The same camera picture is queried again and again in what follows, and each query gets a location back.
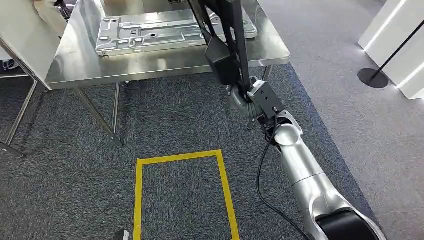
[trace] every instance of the black bracket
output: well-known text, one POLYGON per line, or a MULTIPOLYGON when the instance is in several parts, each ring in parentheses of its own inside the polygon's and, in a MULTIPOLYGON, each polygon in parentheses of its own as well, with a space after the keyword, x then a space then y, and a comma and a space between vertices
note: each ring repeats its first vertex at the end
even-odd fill
POLYGON ((221 84, 237 85, 247 93, 251 84, 241 0, 188 0, 188 3, 207 43, 205 57, 216 77, 221 84), (219 16, 226 43, 216 35, 207 8, 219 16))

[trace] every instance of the yellow floor tape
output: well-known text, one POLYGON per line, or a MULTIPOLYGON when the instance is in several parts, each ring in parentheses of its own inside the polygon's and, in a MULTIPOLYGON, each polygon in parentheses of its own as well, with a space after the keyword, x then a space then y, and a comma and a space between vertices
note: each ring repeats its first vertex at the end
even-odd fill
POLYGON ((221 150, 200 151, 180 155, 160 156, 153 158, 137 159, 135 175, 135 206, 134 206, 134 240, 142 238, 142 186, 143 186, 143 165, 159 164, 181 160, 198 159, 206 157, 216 157, 221 176, 222 189, 225 197, 226 210, 228 212, 229 227, 231 229, 231 240, 240 240, 239 228, 237 227, 236 213, 234 212, 233 200, 231 199, 230 186, 228 184, 227 172, 224 165, 223 153, 221 150))

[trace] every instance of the robotic arm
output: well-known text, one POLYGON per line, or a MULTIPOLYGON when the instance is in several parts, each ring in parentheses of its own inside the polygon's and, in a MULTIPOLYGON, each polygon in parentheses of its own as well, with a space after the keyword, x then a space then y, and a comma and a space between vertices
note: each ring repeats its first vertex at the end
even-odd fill
POLYGON ((379 227, 330 182, 303 142, 302 128, 269 83, 249 77, 241 0, 189 0, 189 4, 207 43, 205 57, 217 79, 227 85, 233 104, 246 117, 257 119, 266 135, 267 149, 273 145, 281 154, 307 236, 296 229, 313 240, 386 240, 379 227), (216 36, 207 8, 221 18, 226 44, 216 36))

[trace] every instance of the table leg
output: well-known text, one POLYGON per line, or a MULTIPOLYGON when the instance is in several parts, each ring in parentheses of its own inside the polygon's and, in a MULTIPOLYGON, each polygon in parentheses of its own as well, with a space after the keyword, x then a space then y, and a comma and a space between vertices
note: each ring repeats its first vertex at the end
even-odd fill
POLYGON ((37 83, 38 81, 34 80, 34 83, 32 84, 28 95, 26 95, 23 105, 20 108, 19 113, 17 114, 16 120, 13 123, 12 129, 10 130, 9 135, 7 136, 6 142, 3 143, 0 141, 0 150, 8 152, 12 154, 13 156, 18 157, 19 159, 25 157, 25 154, 15 149, 11 145, 12 145, 13 139, 15 138, 16 131, 18 130, 19 125, 21 124, 22 119, 24 118, 25 112, 27 111, 28 105, 30 104, 31 99, 33 98, 34 92, 37 87, 37 83))
POLYGON ((113 103, 113 115, 112 115, 112 129, 113 133, 117 133, 117 120, 118 120, 118 104, 119 104, 119 90, 121 87, 121 83, 116 83, 116 90, 115 90, 115 101, 113 103))
POLYGON ((262 81, 267 82, 268 78, 270 77, 271 71, 273 70, 273 66, 266 66, 265 72, 263 73, 262 81))
POLYGON ((7 152, 7 153, 10 153, 13 156, 17 157, 18 159, 25 157, 25 154, 23 154, 21 151, 13 148, 13 147, 11 147, 11 146, 9 146, 7 144, 4 144, 1 141, 0 141, 0 150, 3 150, 5 152, 7 152))
POLYGON ((31 89, 29 90, 28 95, 25 98, 25 101, 23 102, 22 107, 20 108, 19 113, 17 114, 17 118, 13 123, 12 129, 9 132, 9 135, 7 136, 6 145, 11 145, 13 138, 15 137, 16 131, 18 130, 19 125, 21 124, 22 118, 24 118, 24 114, 27 111, 28 105, 30 104, 31 98, 33 97, 34 91, 37 87, 37 81, 34 80, 34 83, 31 86, 31 89))
POLYGON ((98 121, 100 126, 103 128, 103 130, 106 132, 106 134, 119 146, 122 147, 124 144, 119 139, 119 137, 115 134, 115 132, 111 129, 109 124, 105 121, 103 116, 100 114, 100 112, 97 110, 97 108, 94 106, 92 101, 89 99, 89 97, 86 95, 86 93, 81 88, 74 88, 73 91, 78 95, 79 99, 81 99, 82 103, 88 108, 88 110, 91 112, 93 117, 98 121))

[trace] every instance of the metal sheet part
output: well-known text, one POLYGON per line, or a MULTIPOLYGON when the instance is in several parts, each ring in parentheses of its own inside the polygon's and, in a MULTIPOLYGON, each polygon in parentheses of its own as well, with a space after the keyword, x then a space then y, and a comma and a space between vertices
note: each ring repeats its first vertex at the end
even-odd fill
MULTIPOLYGON (((225 41, 221 19, 208 9, 216 34, 225 41)), ((243 9, 244 35, 255 38, 258 30, 243 9)), ((190 9, 103 18, 96 43, 99 56, 178 49, 205 45, 190 9)))

